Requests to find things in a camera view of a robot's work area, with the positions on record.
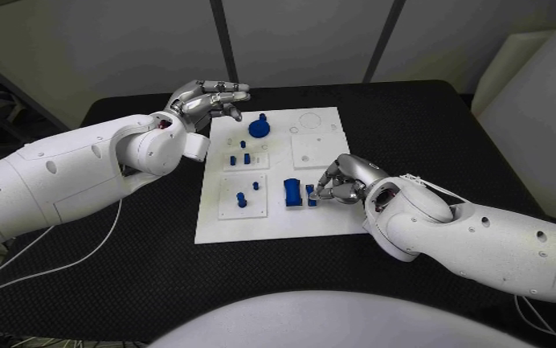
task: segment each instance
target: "black tabletop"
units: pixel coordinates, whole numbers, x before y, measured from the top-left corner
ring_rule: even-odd
[[[167,100],[168,94],[99,100],[83,125],[152,113]],[[390,175],[420,175],[475,203],[541,216],[447,83],[254,88],[237,107],[337,107],[351,152]],[[508,294],[452,275],[426,256],[399,262],[370,235],[194,245],[203,172],[204,164],[182,159],[168,176],[123,199],[115,232],[93,257],[2,289],[1,331],[149,341],[221,305],[296,289],[397,297],[507,329],[499,310],[511,304]],[[102,240],[115,209],[59,226],[5,268],[0,282],[77,260]],[[38,233],[17,239],[11,255]]]

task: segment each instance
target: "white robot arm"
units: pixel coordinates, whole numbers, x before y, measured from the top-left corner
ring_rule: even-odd
[[[462,202],[447,206],[426,186]],[[390,178],[348,154],[328,167],[311,198],[364,201],[364,229],[397,260],[423,253],[460,277],[556,302],[556,224],[476,205],[410,175]]]
[[[242,100],[247,85],[194,80],[162,111],[47,137],[0,159],[0,242],[99,211],[169,173],[181,155],[201,162],[210,141],[195,131],[216,116],[240,121]],[[123,177],[119,165],[138,172]]]

